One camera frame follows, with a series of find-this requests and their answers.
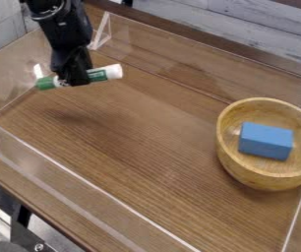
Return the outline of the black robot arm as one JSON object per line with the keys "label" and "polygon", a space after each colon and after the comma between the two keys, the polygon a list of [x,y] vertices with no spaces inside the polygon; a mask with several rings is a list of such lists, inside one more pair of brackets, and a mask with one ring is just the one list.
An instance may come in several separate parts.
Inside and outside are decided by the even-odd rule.
{"label": "black robot arm", "polygon": [[50,46],[49,69],[53,77],[37,79],[35,87],[84,86],[90,83],[88,70],[93,68],[88,45],[93,28],[82,0],[21,0],[37,22]]}

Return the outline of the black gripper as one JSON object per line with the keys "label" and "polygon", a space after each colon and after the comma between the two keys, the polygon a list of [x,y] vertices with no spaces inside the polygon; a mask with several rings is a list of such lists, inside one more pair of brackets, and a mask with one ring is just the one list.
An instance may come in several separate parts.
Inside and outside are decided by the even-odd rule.
{"label": "black gripper", "polygon": [[37,1],[38,24],[51,50],[50,70],[61,80],[89,84],[93,68],[86,46],[93,28],[81,1]]}

